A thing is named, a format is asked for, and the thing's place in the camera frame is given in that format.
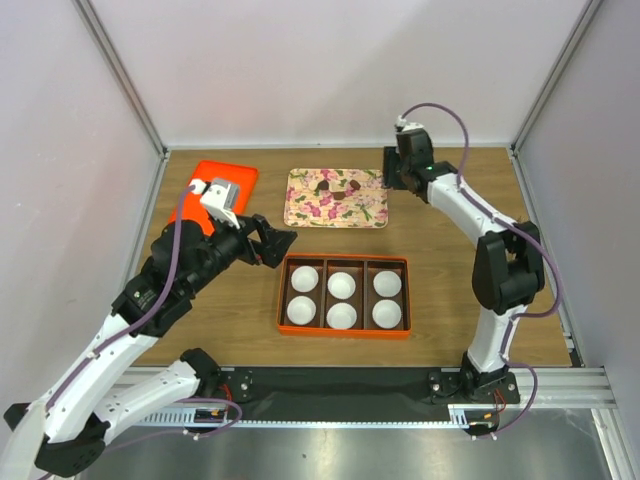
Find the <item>white paper cup front right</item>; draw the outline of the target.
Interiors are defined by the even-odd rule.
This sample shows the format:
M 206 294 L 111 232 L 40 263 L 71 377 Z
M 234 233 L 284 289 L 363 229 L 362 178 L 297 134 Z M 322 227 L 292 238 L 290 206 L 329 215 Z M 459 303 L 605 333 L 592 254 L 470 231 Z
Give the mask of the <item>white paper cup front right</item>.
M 393 329 L 402 320 L 402 309 L 395 301 L 383 299 L 373 306 L 372 319 L 381 329 Z

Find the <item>floral serving tray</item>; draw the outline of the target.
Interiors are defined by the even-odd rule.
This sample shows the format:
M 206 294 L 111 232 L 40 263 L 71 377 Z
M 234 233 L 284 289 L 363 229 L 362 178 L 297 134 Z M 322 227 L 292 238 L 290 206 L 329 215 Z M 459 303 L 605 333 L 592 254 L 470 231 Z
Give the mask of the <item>floral serving tray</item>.
M 361 188 L 354 190 L 355 180 Z M 329 190 L 316 193 L 321 181 Z M 333 192 L 345 192 L 335 200 Z M 298 228 L 381 229 L 388 224 L 388 197 L 380 170 L 295 168 L 288 173 L 284 223 Z

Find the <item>white paper cup back middle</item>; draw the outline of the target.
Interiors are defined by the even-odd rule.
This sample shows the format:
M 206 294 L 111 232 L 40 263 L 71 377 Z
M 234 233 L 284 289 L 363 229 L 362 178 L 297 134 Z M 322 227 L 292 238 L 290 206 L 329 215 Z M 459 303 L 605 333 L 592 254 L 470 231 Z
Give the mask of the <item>white paper cup back middle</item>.
M 346 272 L 332 274 L 327 283 L 329 293 L 336 299 L 347 300 L 353 296 L 356 290 L 355 279 Z

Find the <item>orange chocolate box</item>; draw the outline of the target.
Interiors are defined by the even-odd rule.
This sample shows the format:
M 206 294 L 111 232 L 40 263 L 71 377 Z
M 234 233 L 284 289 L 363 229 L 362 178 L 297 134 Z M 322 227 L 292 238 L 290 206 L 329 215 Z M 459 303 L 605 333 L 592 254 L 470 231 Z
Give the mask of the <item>orange chocolate box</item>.
M 291 274 L 300 266 L 311 266 L 318 271 L 319 282 L 315 289 L 309 293 L 297 292 L 291 285 Z M 385 270 L 397 273 L 402 280 L 400 293 L 391 298 L 380 297 L 373 287 L 374 276 Z M 329 293 L 328 279 L 336 272 L 346 272 L 355 279 L 355 293 L 347 300 L 336 299 Z M 294 325 L 286 315 L 288 303 L 297 296 L 309 297 L 316 304 L 314 320 L 304 326 Z M 395 301 L 402 309 L 402 320 L 393 329 L 381 329 L 372 319 L 373 306 L 383 299 Z M 356 324 L 348 330 L 332 329 L 326 323 L 328 310 L 341 302 L 352 305 L 357 311 Z M 283 335 L 406 339 L 411 333 L 408 262 L 401 257 L 389 256 L 290 254 L 285 257 L 283 264 L 276 324 Z

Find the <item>orange box lid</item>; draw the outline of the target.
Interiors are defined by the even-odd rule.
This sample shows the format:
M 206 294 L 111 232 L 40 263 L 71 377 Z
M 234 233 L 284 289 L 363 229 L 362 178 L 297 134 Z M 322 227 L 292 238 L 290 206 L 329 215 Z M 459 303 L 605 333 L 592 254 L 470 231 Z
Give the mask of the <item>orange box lid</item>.
M 243 215 L 257 183 L 257 168 L 210 160 L 201 161 L 193 171 L 188 185 L 195 189 L 186 197 L 181 219 L 200 225 L 205 235 L 214 232 L 210 208 L 217 213 L 230 211 Z

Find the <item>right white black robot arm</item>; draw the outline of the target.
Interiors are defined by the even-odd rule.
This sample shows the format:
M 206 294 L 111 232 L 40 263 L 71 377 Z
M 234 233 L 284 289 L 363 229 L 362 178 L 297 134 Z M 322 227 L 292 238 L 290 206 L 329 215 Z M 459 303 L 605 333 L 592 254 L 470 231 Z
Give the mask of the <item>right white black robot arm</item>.
M 409 191 L 439 210 L 475 246 L 471 284 L 480 314 L 451 394 L 482 402 L 506 380 L 519 316 L 545 286 L 542 254 L 527 241 L 537 241 L 539 230 L 503 215 L 470 189 L 452 164 L 437 162 L 422 125 L 395 130 L 397 146 L 384 149 L 384 187 Z

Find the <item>white paper cup back left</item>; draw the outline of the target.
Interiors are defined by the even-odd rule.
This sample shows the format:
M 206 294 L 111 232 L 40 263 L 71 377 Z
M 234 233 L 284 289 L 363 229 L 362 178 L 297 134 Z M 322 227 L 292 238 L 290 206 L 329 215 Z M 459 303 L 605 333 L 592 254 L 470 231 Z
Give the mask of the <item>white paper cup back left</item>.
M 291 274 L 291 285 L 300 293 L 309 293 L 319 282 L 318 271 L 311 266 L 300 266 Z

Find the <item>white paper cup front left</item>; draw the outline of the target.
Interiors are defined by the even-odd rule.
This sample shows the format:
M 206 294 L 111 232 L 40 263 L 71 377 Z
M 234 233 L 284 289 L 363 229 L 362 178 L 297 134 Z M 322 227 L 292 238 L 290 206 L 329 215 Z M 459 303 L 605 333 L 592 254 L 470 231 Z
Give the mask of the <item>white paper cup front left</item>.
M 286 315 L 294 325 L 307 325 L 315 318 L 316 304 L 309 297 L 297 296 L 288 303 Z

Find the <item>black base mat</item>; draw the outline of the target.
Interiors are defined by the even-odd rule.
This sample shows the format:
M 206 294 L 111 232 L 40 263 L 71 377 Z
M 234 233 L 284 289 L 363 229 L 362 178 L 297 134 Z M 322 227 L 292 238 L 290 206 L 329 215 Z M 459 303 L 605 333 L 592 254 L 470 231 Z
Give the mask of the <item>black base mat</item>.
M 488 411 L 520 402 L 512 373 L 472 388 L 457 368 L 227 367 L 222 378 L 247 421 L 430 422 L 448 419 L 452 405 Z

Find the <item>white paper cup back right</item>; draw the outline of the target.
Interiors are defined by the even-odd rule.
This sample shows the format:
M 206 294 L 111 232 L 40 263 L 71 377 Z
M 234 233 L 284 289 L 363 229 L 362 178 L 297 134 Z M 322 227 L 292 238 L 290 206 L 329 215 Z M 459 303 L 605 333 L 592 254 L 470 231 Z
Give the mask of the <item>white paper cup back right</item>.
M 400 293 L 402 280 L 401 277 L 393 271 L 380 271 L 374 276 L 373 287 L 380 297 L 391 298 Z

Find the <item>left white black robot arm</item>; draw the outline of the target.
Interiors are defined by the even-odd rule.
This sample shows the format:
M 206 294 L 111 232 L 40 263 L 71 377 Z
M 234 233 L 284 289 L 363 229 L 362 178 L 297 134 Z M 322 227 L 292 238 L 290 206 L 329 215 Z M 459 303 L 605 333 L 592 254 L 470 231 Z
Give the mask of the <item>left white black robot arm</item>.
M 296 232 L 276 229 L 258 214 L 240 217 L 237 225 L 219 220 L 213 225 L 211 235 L 193 220 L 167 225 L 140 273 L 125 285 L 70 369 L 39 399 L 6 410 L 12 435 L 1 457 L 2 478 L 27 479 L 35 468 L 73 477 L 151 413 L 218 393 L 220 368 L 200 348 L 185 351 L 149 380 L 121 393 L 112 390 L 233 262 L 275 268 L 297 238 Z

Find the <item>white paper cup front middle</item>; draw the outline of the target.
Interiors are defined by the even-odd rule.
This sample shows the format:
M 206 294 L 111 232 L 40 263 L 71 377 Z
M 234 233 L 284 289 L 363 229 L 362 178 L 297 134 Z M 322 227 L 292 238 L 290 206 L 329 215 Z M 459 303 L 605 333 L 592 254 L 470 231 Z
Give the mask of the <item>white paper cup front middle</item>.
M 328 310 L 326 323 L 332 329 L 348 330 L 355 326 L 357 318 L 356 309 L 346 302 L 341 302 Z

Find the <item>white paper cup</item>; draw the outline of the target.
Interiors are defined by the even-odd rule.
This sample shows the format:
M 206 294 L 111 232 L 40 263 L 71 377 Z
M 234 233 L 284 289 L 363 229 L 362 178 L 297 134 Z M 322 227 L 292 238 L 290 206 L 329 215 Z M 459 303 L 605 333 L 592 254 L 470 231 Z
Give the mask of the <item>white paper cup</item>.
M 348 330 L 355 326 L 357 318 L 356 309 L 346 302 L 341 302 L 328 310 L 326 323 L 332 329 Z
M 315 318 L 316 304 L 309 297 L 297 296 L 288 303 L 286 315 L 294 325 L 307 325 Z
M 332 274 L 327 283 L 329 293 L 336 299 L 347 300 L 353 296 L 356 290 L 355 279 L 346 272 Z
M 373 287 L 380 297 L 391 298 L 400 293 L 402 280 L 401 277 L 393 271 L 380 271 L 374 276 Z
M 372 319 L 381 329 L 393 329 L 402 320 L 402 309 L 395 301 L 383 299 L 373 306 Z
M 311 266 L 300 266 L 291 274 L 291 285 L 300 293 L 309 293 L 319 282 L 318 271 Z

